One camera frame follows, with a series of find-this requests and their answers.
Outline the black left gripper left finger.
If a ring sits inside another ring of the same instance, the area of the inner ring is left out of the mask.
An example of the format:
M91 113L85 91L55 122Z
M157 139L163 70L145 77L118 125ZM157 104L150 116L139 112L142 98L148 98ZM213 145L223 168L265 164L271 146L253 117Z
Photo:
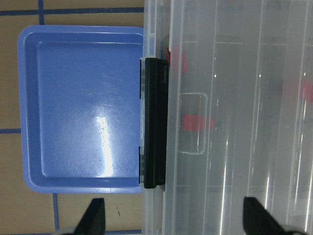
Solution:
M104 235L106 227L105 202L94 198L74 230L75 235Z

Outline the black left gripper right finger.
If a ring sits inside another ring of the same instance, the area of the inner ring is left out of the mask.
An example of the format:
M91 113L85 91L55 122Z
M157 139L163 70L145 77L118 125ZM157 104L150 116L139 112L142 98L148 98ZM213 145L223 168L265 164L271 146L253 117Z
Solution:
M255 197L245 197L243 229L247 235L290 235Z

